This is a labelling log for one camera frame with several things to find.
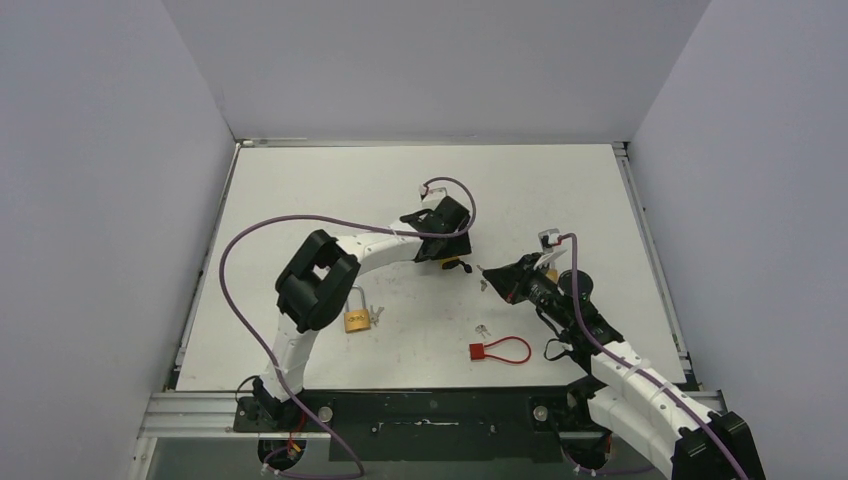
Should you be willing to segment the yellow black padlock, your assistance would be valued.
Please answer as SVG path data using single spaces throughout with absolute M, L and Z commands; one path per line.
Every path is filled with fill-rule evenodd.
M 453 270 L 456 268 L 461 268 L 466 274 L 471 274 L 473 272 L 473 267 L 459 256 L 441 259 L 439 261 L 439 265 L 442 270 Z

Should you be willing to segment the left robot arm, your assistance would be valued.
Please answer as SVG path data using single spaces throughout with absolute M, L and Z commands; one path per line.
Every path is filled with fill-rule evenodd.
M 395 263 L 470 254 L 476 213 L 476 206 L 437 188 L 422 194 L 418 210 L 386 226 L 358 224 L 356 234 L 345 236 L 311 232 L 274 283 L 277 331 L 272 343 L 261 344 L 269 363 L 253 384 L 262 421 L 277 431 L 296 422 L 296 399 L 317 335 L 339 317 L 358 277 Z

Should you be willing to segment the keys of yellow padlock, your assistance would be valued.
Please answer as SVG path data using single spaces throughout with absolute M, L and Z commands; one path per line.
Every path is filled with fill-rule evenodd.
M 484 269 L 481 265 L 479 265 L 479 264 L 477 264 L 477 265 L 475 266 L 475 268 L 476 268 L 476 270 L 478 271 L 478 273 L 480 274 L 480 281 L 479 281 L 479 283 L 480 283 L 480 291 L 481 291 L 481 292 L 485 292 L 485 291 L 486 291 L 486 289 L 487 289 L 487 288 L 488 288 L 488 286 L 489 286 L 488 281 L 486 280 L 485 275 L 484 275 L 484 273 L 485 273 L 485 269 Z

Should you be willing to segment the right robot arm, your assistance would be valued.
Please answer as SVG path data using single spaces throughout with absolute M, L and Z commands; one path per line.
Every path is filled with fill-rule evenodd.
M 591 301 L 593 279 L 571 268 L 551 279 L 542 254 L 485 269 L 484 280 L 510 305 L 530 303 L 559 328 L 568 357 L 589 376 L 588 390 L 565 402 L 577 428 L 595 424 L 620 437 L 667 479 L 762 479 L 748 424 L 720 413 L 663 377 Z

